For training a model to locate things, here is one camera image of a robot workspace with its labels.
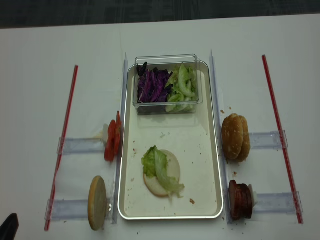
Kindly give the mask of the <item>round sausage meat patty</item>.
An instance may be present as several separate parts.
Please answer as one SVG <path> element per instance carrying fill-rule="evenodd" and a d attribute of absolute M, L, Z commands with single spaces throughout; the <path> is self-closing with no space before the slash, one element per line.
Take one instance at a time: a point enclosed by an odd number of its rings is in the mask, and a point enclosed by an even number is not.
<path fill-rule="evenodd" d="M 230 215 L 236 221 L 242 217 L 242 191 L 235 180 L 229 182 Z"/>

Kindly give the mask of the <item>tomato slice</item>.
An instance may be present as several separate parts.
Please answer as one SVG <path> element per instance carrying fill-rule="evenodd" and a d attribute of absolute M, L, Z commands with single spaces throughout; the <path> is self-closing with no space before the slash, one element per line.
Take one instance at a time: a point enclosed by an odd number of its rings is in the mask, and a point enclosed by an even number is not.
<path fill-rule="evenodd" d="M 116 121 L 112 120 L 109 124 L 108 130 L 108 139 L 105 145 L 104 159 L 107 162 L 112 162 L 115 158 L 115 138 L 116 138 Z"/>
<path fill-rule="evenodd" d="M 119 151 L 120 141 L 121 141 L 121 128 L 122 128 L 122 121 L 120 112 L 117 112 L 116 115 L 116 125 L 115 125 L 115 133 L 114 133 L 114 154 L 117 155 Z"/>

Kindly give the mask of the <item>white pusher block tomato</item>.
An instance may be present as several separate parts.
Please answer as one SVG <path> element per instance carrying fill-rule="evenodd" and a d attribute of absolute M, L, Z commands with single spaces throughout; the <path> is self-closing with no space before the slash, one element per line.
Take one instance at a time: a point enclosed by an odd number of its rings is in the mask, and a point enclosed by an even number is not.
<path fill-rule="evenodd" d="M 102 137 L 101 137 L 101 140 L 102 140 L 104 145 L 106 145 L 107 141 L 108 141 L 108 137 L 109 137 L 108 129 L 109 129 L 109 125 L 108 124 L 104 124 L 103 125 L 103 130 L 102 130 Z"/>

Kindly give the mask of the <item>front tomato slice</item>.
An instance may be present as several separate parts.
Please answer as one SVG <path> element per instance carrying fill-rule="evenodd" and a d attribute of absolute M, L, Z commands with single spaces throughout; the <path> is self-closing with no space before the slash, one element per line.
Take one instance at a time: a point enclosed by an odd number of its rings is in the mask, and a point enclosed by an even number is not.
<path fill-rule="evenodd" d="M 108 139 L 105 145 L 104 159 L 107 162 L 112 162 L 115 158 L 115 138 L 116 138 L 116 121 L 112 120 L 109 124 L 108 130 Z"/>

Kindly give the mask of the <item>shredded purple cabbage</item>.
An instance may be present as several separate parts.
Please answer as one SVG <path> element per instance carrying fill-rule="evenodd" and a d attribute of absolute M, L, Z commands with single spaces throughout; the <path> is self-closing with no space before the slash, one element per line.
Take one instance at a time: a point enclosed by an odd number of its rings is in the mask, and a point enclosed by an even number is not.
<path fill-rule="evenodd" d="M 169 90 L 165 86 L 172 75 L 167 69 L 159 70 L 157 67 L 147 69 L 147 62 L 143 65 L 136 65 L 138 76 L 137 102 L 144 103 L 165 103 Z"/>

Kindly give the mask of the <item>white rectangular metal tray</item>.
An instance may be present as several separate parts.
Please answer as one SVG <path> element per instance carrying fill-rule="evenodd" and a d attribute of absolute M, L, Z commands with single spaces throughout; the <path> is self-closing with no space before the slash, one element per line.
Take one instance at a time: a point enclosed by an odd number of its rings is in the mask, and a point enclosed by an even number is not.
<path fill-rule="evenodd" d="M 139 115 L 133 104 L 135 67 L 127 72 L 118 211 L 126 220 L 215 219 L 223 211 L 221 167 L 208 65 L 201 61 L 202 103 L 194 113 Z M 142 157 L 156 146 L 180 164 L 181 196 L 158 197 L 144 183 Z"/>

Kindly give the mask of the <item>front sesame bun top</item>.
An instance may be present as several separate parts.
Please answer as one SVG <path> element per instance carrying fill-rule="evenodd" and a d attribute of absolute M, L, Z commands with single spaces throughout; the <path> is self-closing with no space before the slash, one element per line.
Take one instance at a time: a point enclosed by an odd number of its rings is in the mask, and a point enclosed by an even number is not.
<path fill-rule="evenodd" d="M 224 119 L 221 136 L 225 157 L 229 160 L 235 160 L 241 152 L 244 141 L 243 124 L 239 115 L 232 113 Z"/>

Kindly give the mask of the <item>sesame bun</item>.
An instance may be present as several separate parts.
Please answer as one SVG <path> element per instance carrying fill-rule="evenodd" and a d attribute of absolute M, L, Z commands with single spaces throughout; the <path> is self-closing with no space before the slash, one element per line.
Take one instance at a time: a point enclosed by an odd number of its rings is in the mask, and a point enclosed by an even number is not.
<path fill-rule="evenodd" d="M 232 113 L 224 119 L 221 136 L 225 157 L 229 160 L 235 160 L 241 152 L 244 141 L 243 124 L 239 115 Z"/>
<path fill-rule="evenodd" d="M 240 151 L 236 160 L 238 162 L 243 162 L 249 156 L 251 144 L 250 144 L 248 122 L 247 122 L 246 118 L 242 115 L 240 115 L 239 118 L 241 120 L 242 128 L 243 128 L 243 143 L 241 146 L 241 151 Z"/>

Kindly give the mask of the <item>upright bun slice left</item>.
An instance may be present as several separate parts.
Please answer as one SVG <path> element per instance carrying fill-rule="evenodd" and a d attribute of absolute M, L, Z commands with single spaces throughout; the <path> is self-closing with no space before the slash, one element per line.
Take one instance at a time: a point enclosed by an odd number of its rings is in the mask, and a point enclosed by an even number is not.
<path fill-rule="evenodd" d="M 104 225 L 107 212 L 107 193 L 103 178 L 95 176 L 91 182 L 88 195 L 88 221 L 93 231 L 98 231 Z"/>

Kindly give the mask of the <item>white pusher block patty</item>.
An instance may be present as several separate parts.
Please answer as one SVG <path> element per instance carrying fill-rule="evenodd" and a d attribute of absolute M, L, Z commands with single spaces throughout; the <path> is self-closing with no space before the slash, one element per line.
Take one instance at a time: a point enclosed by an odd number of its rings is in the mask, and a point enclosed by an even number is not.
<path fill-rule="evenodd" d="M 254 208 L 255 205 L 258 203 L 257 192 L 253 190 L 253 186 L 251 184 L 248 185 L 248 188 L 251 194 L 252 207 Z"/>

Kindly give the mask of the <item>right red straw strip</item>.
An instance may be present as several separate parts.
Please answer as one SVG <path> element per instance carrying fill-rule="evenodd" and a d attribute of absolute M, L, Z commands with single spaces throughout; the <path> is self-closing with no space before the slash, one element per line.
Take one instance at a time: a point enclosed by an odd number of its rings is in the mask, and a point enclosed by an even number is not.
<path fill-rule="evenodd" d="M 295 184 L 295 180 L 294 180 L 294 176 L 293 176 L 293 172 L 292 172 L 290 157 L 289 157 L 289 153 L 288 153 L 288 147 L 286 146 L 287 137 L 285 136 L 285 130 L 283 129 L 283 126 L 282 126 L 282 122 L 281 122 L 281 118 L 280 118 L 280 114 L 279 114 L 279 110 L 278 110 L 278 105 L 277 105 L 277 100 L 276 100 L 276 95 L 274 92 L 273 83 L 272 83 L 272 79 L 271 79 L 271 75 L 270 75 L 270 70 L 269 70 L 269 66 L 268 66 L 268 62 L 267 62 L 267 57 L 265 54 L 263 54 L 261 56 L 261 58 L 262 58 L 262 62 L 263 62 L 263 67 L 264 67 L 264 72 L 265 72 L 267 84 L 268 84 L 268 89 L 269 89 L 269 93 L 270 93 L 270 98 L 271 98 L 271 102 L 272 102 L 276 125 L 277 125 L 277 129 L 279 132 L 279 138 L 280 138 L 280 142 L 282 145 L 282 152 L 283 152 L 283 156 L 284 156 L 284 161 L 285 161 L 285 166 L 286 166 L 286 170 L 287 170 L 290 189 L 291 189 L 291 193 L 292 193 L 292 197 L 293 197 L 293 203 L 294 203 L 295 210 L 296 210 L 297 222 L 298 222 L 298 224 L 302 225 L 304 223 L 303 210 L 302 210 L 301 204 L 299 203 L 298 191 L 296 188 L 296 184 Z"/>

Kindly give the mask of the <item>red straw strip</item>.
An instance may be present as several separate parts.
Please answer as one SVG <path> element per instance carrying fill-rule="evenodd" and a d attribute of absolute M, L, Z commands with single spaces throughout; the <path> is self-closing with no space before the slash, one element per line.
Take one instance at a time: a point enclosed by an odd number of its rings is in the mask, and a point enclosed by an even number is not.
<path fill-rule="evenodd" d="M 71 107 L 72 107 L 72 102 L 73 102 L 73 96 L 74 96 L 74 91 L 75 91 L 75 86 L 76 86 L 76 81 L 77 81 L 78 68 L 79 68 L 79 66 L 75 65 L 74 71 L 73 71 L 73 76 L 72 76 L 70 92 L 69 92 L 68 104 L 67 104 L 65 118 L 64 118 L 62 134 L 61 134 L 59 144 L 57 147 L 57 160 L 56 160 L 55 172 L 54 172 L 54 177 L 53 177 L 53 182 L 52 182 L 51 194 L 50 194 L 50 198 L 48 200 L 49 204 L 48 204 L 47 212 L 45 214 L 48 217 L 45 220 L 45 226 L 44 226 L 45 232 L 48 232 L 50 229 L 52 207 L 53 207 L 53 203 L 55 200 L 55 194 L 56 194 L 56 177 L 57 177 L 57 173 L 58 173 L 60 163 L 62 160 L 61 152 L 62 152 L 64 144 L 65 144 L 65 138 L 66 138 L 66 134 L 67 134 L 70 112 L 71 112 Z"/>
<path fill-rule="evenodd" d="M 277 100 L 276 100 L 276 95 L 274 92 L 273 83 L 272 83 L 272 79 L 271 79 L 271 75 L 270 75 L 270 70 L 269 70 L 269 66 L 268 66 L 268 62 L 267 62 L 267 57 L 265 54 L 263 54 L 261 56 L 261 58 L 262 58 L 262 62 L 263 62 L 263 67 L 264 67 L 264 72 L 265 72 L 267 84 L 268 84 L 268 89 L 269 89 L 269 93 L 270 93 L 270 98 L 271 98 L 271 102 L 272 102 L 276 125 L 277 125 L 277 129 L 279 132 L 279 138 L 280 138 L 280 142 L 282 145 L 282 152 L 283 152 L 283 156 L 284 156 L 284 161 L 285 161 L 285 166 L 286 166 L 286 170 L 287 170 L 290 189 L 291 189 L 291 193 L 292 193 L 292 197 L 293 197 L 293 203 L 294 203 L 295 210 L 296 210 L 297 222 L 298 222 L 298 224 L 302 225 L 304 223 L 303 210 L 302 210 L 301 204 L 299 203 L 298 191 L 296 188 L 296 184 L 295 184 L 295 180 L 294 180 L 294 176 L 293 176 L 293 172 L 292 172 L 290 157 L 289 157 L 289 153 L 288 153 L 288 147 L 286 146 L 287 137 L 285 136 L 285 130 L 283 129 L 283 126 L 282 126 L 282 122 L 281 122 L 281 118 L 280 118 L 280 114 L 279 114 L 279 110 L 278 110 L 278 105 L 277 105 Z"/>

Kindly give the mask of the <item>clear tomato holder rail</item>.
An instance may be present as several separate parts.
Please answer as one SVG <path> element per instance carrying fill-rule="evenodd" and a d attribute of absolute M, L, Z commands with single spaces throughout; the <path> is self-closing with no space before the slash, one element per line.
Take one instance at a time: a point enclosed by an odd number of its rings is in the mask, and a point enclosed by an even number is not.
<path fill-rule="evenodd" d="M 69 138 L 66 137 L 62 155 L 103 153 L 105 145 L 101 138 Z"/>

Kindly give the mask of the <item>clear bun holder rail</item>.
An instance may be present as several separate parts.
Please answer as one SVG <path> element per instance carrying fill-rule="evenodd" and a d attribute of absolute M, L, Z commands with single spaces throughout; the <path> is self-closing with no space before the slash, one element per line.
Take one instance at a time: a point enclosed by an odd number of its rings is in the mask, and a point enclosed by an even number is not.
<path fill-rule="evenodd" d="M 88 200 L 48 200 L 46 221 L 88 220 Z"/>
<path fill-rule="evenodd" d="M 251 149 L 287 149 L 288 142 L 286 132 L 271 131 L 271 132 L 251 132 L 249 133 Z"/>

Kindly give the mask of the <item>clear patty holder rail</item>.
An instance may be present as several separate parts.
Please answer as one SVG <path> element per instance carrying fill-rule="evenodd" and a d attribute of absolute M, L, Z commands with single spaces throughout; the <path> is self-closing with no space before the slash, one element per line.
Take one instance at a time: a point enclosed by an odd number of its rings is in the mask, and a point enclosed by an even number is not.
<path fill-rule="evenodd" d="M 254 191 L 253 198 L 254 213 L 302 214 L 304 212 L 299 192 L 256 193 Z"/>

